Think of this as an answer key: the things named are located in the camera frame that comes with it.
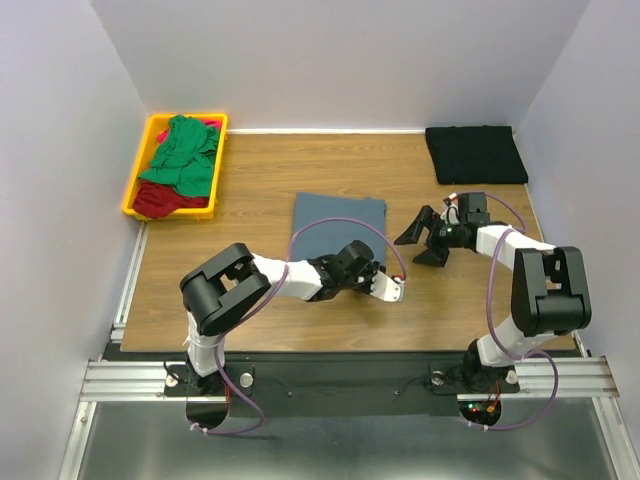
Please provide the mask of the blue-grey t-shirt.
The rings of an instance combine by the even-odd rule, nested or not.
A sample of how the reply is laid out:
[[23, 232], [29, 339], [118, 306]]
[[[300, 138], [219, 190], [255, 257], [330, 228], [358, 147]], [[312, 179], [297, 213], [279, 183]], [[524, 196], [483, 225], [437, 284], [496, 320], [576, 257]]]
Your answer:
[[[298, 192], [293, 212], [292, 232], [326, 218], [351, 218], [385, 232], [386, 202], [382, 199], [327, 196]], [[325, 222], [301, 233], [294, 242], [291, 260], [301, 261], [337, 254], [353, 240], [364, 242], [374, 260], [386, 263], [386, 243], [360, 224], [345, 221]]]

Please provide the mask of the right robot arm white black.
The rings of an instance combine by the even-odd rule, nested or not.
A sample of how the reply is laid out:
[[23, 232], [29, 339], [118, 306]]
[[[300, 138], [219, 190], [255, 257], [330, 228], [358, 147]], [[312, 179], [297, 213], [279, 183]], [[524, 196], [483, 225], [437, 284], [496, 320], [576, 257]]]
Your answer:
[[[413, 261], [429, 267], [445, 266], [455, 248], [490, 258], [488, 332], [468, 346], [460, 366], [461, 381], [472, 390], [505, 380], [516, 362], [541, 355], [542, 344], [586, 328], [592, 318], [581, 251], [534, 240], [523, 228], [492, 220], [491, 198], [467, 191], [446, 197], [442, 212], [425, 205], [395, 240], [398, 245], [424, 243]], [[512, 273], [511, 298], [509, 316], [496, 324], [492, 292], [499, 265]]]

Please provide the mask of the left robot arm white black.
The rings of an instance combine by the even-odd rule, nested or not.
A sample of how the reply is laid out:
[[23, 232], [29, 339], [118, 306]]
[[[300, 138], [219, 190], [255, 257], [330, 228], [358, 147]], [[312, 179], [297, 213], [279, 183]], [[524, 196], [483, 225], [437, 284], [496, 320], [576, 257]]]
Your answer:
[[222, 384], [225, 336], [275, 296], [321, 302], [352, 290], [391, 303], [402, 299], [403, 288], [360, 240], [299, 261], [265, 258], [234, 243], [180, 282], [188, 318], [187, 384], [202, 394], [215, 392]]

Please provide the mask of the folded black t-shirt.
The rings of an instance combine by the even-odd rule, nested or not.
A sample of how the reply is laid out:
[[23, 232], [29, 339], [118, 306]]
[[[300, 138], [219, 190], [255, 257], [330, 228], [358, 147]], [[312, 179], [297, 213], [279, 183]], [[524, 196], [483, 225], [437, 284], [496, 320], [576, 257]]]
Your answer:
[[429, 127], [425, 140], [442, 185], [529, 181], [511, 126]]

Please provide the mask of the electronics board with leds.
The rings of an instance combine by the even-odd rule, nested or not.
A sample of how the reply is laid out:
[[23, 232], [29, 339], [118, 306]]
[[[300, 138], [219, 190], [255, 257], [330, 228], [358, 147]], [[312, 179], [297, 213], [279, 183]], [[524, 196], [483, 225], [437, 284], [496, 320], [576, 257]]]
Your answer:
[[462, 416], [472, 424], [494, 426], [501, 417], [502, 405], [494, 401], [461, 401], [459, 409]]

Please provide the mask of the yellow plastic tray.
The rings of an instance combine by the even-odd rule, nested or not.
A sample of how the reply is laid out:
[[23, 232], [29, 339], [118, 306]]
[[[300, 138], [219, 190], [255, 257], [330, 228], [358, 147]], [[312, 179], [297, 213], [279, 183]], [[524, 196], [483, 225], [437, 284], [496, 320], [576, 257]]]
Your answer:
[[[156, 137], [162, 131], [169, 129], [169, 120], [176, 115], [176, 112], [171, 113], [156, 113], [151, 115], [146, 123], [144, 133], [138, 148], [138, 152], [129, 175], [129, 180], [125, 190], [125, 195], [122, 201], [122, 212], [125, 215], [131, 216], [140, 221], [152, 221], [152, 219], [144, 217], [136, 213], [133, 208], [133, 200], [140, 189], [139, 175], [150, 167], [152, 158], [155, 154], [157, 147], [160, 145], [156, 141]], [[209, 203], [204, 208], [194, 209], [179, 209], [161, 218], [163, 220], [210, 220], [214, 217], [214, 212], [217, 203], [217, 189], [221, 176], [221, 167], [223, 164], [223, 151], [225, 147], [225, 141], [227, 140], [228, 131], [228, 115], [220, 112], [189, 112], [184, 113], [185, 117], [192, 117], [200, 119], [212, 119], [222, 122], [220, 131], [220, 139], [218, 142], [218, 148], [216, 151], [215, 162], [213, 165], [213, 178], [211, 182], [210, 192], [208, 194]]]

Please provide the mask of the green t-shirt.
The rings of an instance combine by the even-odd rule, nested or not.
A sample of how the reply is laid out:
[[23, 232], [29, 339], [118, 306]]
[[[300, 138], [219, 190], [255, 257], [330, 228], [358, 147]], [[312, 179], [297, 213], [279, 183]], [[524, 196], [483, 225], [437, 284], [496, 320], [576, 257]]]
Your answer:
[[166, 138], [156, 148], [150, 166], [138, 178], [171, 187], [185, 197], [208, 197], [220, 129], [201, 120], [175, 115], [169, 120]]

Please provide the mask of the dark red t-shirt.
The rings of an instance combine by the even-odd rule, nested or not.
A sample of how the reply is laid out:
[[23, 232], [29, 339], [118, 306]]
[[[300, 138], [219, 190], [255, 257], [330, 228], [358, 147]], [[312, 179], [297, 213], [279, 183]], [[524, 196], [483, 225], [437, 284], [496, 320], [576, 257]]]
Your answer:
[[178, 194], [168, 185], [142, 180], [132, 208], [150, 219], [167, 217], [176, 210], [187, 208], [204, 208], [208, 205], [208, 197], [189, 197]]

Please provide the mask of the pink t-shirt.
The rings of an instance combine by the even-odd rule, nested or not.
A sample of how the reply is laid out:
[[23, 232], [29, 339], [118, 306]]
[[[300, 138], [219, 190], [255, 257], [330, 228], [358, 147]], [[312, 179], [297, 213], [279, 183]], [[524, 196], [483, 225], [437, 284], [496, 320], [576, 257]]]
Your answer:
[[[217, 120], [212, 120], [212, 119], [200, 119], [200, 122], [205, 125], [206, 127], [215, 127], [216, 129], [220, 130], [221, 126], [222, 126], [222, 122], [221, 121], [217, 121]], [[162, 144], [168, 137], [170, 130], [166, 129], [164, 131], [162, 131], [161, 133], [158, 134], [158, 136], [156, 137], [156, 141], [158, 144]]]

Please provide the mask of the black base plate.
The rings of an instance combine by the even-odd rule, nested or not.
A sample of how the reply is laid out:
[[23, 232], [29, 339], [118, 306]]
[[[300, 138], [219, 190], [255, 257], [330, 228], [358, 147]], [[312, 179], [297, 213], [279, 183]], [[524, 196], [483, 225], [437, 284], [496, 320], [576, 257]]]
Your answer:
[[186, 361], [163, 364], [169, 398], [188, 414], [232, 418], [456, 416], [464, 395], [516, 393], [511, 367], [463, 369], [461, 351], [229, 352], [224, 375], [199, 378]]

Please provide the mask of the aluminium frame rail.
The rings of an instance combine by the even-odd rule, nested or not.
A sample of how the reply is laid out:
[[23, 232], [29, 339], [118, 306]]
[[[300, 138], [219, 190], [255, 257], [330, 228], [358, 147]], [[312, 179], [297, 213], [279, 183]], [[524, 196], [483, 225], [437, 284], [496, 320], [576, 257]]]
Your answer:
[[[410, 317], [391, 313], [378, 348], [230, 352], [460, 351], [403, 347]], [[64, 479], [615, 479], [606, 432], [614, 387], [598, 358], [556, 351], [519, 365], [503, 398], [506, 432], [456, 416], [230, 418], [219, 435], [188, 425], [186, 402], [164, 393], [168, 352], [119, 353], [88, 365]]]

